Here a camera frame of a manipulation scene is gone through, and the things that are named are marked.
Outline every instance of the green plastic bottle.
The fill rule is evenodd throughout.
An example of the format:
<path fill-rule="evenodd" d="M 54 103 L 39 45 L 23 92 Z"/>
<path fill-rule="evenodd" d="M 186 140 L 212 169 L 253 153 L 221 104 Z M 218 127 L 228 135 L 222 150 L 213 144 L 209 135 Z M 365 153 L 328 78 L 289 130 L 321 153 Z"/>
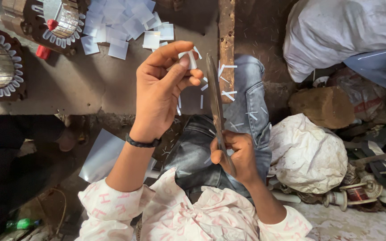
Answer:
<path fill-rule="evenodd" d="M 38 226 L 41 224 L 41 219 L 31 220 L 30 218 L 22 218 L 19 221 L 8 221 L 7 229 L 28 229 L 32 226 Z"/>

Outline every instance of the scissors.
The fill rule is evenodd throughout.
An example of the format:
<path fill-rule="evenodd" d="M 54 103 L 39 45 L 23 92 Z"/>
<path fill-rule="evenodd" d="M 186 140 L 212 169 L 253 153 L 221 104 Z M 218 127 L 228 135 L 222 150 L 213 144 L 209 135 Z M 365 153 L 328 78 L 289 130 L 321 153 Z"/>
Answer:
<path fill-rule="evenodd" d="M 206 64 L 207 64 L 207 76 L 208 76 L 208 86 L 210 89 L 210 99 L 211 99 L 211 111 L 212 118 L 214 119 L 213 123 L 215 129 L 217 130 L 217 139 L 218 139 L 218 148 L 223 151 L 226 155 L 226 159 L 229 162 L 230 166 L 230 175 L 236 178 L 236 169 L 233 165 L 232 159 L 227 155 L 226 144 L 222 137 L 222 131 L 224 130 L 224 123 L 226 119 L 223 117 L 222 113 L 222 101 L 221 101 L 221 92 L 220 84 L 218 82 L 217 70 L 214 65 L 214 59 L 212 56 L 207 53 L 206 55 Z"/>

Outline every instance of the blue jeans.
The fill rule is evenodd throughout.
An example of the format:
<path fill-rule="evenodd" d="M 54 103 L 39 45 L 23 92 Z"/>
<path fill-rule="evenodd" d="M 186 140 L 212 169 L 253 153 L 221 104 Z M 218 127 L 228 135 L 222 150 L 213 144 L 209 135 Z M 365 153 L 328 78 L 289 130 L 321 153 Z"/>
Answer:
<path fill-rule="evenodd" d="M 226 123 L 225 129 L 248 133 L 254 141 L 256 165 L 260 177 L 266 180 L 269 172 L 272 151 L 269 148 L 270 123 L 268 110 L 265 104 L 265 92 L 262 77 L 265 71 L 260 61 L 249 55 L 235 55 L 235 101 L 223 105 Z M 184 132 L 168 155 L 162 172 L 177 167 L 176 182 L 189 194 L 201 191 L 201 186 L 230 188 L 249 198 L 247 189 L 231 175 L 226 173 L 220 165 L 215 165 L 209 159 L 209 148 L 214 139 L 215 127 L 212 117 L 194 115 L 184 127 Z"/>

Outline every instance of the printed shirt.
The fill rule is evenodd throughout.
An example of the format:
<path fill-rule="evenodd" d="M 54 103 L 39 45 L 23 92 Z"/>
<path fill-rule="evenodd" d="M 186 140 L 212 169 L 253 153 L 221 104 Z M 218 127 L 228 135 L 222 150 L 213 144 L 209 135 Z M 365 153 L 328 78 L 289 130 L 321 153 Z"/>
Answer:
<path fill-rule="evenodd" d="M 141 240 L 312 240 L 305 237 L 312 225 L 292 207 L 285 206 L 282 222 L 264 224 L 249 200 L 231 189 L 203 186 L 191 204 L 174 177 L 172 168 L 131 193 L 110 188 L 105 179 L 92 183 L 78 194 L 89 219 L 76 240 L 129 241 L 130 222 L 141 213 Z"/>

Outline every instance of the fingernail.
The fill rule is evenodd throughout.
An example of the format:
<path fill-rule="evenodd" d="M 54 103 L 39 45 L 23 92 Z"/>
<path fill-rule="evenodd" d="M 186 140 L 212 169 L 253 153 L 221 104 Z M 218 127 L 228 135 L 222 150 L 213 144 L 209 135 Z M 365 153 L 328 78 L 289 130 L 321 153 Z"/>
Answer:
<path fill-rule="evenodd" d="M 190 64 L 190 57 L 188 54 L 183 55 L 180 59 L 180 65 L 183 67 L 188 67 Z"/>

